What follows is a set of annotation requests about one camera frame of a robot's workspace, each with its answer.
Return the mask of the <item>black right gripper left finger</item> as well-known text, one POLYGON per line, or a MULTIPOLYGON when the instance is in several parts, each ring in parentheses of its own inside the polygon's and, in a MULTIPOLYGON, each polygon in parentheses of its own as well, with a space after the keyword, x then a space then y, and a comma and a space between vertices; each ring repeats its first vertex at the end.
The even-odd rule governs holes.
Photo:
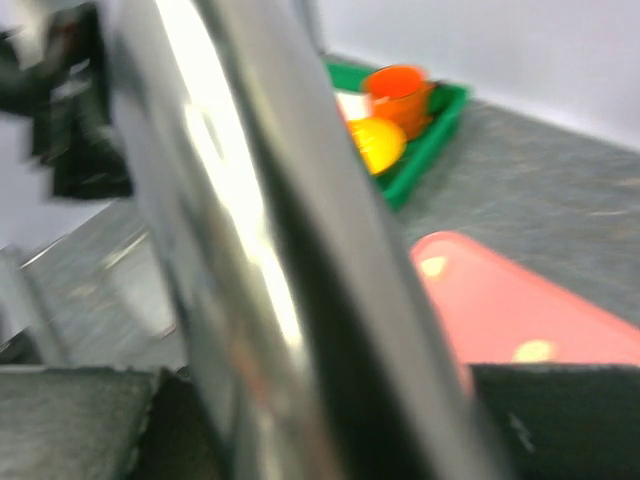
POLYGON ((2 368, 2 478, 126 478, 159 384, 134 370, 2 368))

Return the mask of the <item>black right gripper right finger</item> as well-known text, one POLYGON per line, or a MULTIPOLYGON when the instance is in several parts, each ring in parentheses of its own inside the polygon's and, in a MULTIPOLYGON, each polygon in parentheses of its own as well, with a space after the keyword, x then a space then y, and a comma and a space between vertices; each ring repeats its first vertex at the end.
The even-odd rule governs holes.
POLYGON ((474 364, 471 371, 519 478, 638 478, 637 367, 474 364))

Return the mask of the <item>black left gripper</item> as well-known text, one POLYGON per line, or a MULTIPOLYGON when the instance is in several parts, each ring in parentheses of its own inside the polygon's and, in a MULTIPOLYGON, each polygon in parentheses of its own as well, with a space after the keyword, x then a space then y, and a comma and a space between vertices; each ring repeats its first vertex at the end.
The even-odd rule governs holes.
POLYGON ((18 32, 1 33, 1 110, 32 122, 28 160, 50 171, 50 194, 129 198, 133 183, 112 124, 107 54, 95 2, 48 15, 44 55, 22 66, 18 32))

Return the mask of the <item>pink tray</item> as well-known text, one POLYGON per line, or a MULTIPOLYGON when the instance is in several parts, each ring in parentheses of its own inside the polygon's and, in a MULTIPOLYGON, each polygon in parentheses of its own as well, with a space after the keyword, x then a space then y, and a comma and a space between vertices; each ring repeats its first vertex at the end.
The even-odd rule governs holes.
POLYGON ((411 260, 444 329, 466 392, 473 391, 474 364, 594 364, 639 370, 639 329, 478 241, 439 231, 417 241, 411 260), (437 279, 421 262, 448 259, 437 279), (545 363, 514 363, 522 343, 549 340, 556 357, 545 363))

